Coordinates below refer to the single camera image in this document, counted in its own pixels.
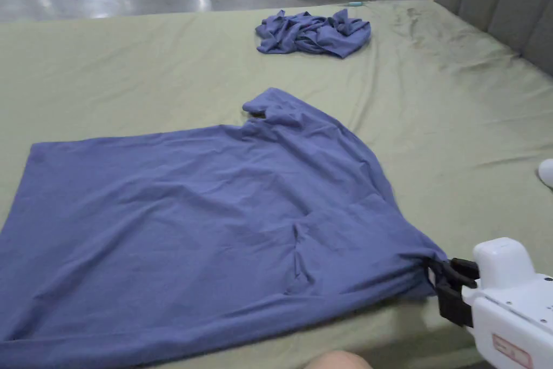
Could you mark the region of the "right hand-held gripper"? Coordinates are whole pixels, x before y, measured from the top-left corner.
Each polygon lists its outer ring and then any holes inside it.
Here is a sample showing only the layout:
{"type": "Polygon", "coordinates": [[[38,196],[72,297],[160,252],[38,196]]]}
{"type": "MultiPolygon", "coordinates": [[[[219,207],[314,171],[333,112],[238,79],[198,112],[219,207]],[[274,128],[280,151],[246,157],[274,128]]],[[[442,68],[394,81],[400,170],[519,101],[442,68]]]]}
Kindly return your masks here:
{"type": "Polygon", "coordinates": [[[494,368],[552,368],[552,277],[511,238],[480,243],[473,255],[427,261],[441,317],[465,328],[494,368]]]}

